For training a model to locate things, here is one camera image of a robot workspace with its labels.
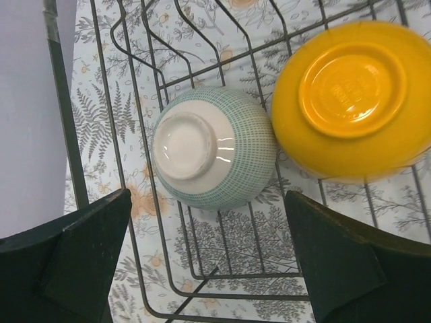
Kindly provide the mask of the yellow bowl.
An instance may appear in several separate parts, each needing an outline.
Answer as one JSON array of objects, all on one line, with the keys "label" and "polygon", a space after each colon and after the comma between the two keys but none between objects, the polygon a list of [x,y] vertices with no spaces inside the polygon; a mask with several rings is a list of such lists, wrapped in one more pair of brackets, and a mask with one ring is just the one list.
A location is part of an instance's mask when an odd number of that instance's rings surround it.
[{"label": "yellow bowl", "polygon": [[271,113],[284,153],[315,176],[393,174],[430,148],[430,43],[380,21],[321,32],[289,58]]}]

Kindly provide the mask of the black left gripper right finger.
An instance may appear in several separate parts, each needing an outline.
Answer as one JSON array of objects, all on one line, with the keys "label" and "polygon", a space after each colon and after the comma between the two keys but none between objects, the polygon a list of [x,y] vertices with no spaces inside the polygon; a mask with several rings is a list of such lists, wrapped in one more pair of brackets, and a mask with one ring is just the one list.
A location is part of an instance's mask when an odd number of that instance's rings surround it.
[{"label": "black left gripper right finger", "polygon": [[293,190],[285,206],[317,322],[430,321],[430,245]]}]

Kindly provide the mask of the white green patterned bowl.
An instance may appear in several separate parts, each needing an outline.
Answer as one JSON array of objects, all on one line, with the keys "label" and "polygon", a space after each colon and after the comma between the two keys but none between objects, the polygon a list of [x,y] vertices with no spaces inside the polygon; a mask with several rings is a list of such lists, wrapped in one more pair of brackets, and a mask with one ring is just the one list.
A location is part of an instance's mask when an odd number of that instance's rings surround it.
[{"label": "white green patterned bowl", "polygon": [[277,142],[268,114],[248,94],[191,89],[154,126],[152,163],[161,185],[197,209],[225,211],[257,197],[271,179]]}]

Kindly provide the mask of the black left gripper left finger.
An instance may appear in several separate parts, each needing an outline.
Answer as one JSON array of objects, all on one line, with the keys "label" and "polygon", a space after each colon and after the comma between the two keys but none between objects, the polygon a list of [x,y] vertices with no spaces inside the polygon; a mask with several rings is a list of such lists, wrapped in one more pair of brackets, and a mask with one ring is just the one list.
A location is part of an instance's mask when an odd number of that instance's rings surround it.
[{"label": "black left gripper left finger", "polygon": [[110,322],[108,294],[131,215],[118,189],[1,239],[2,322]]}]

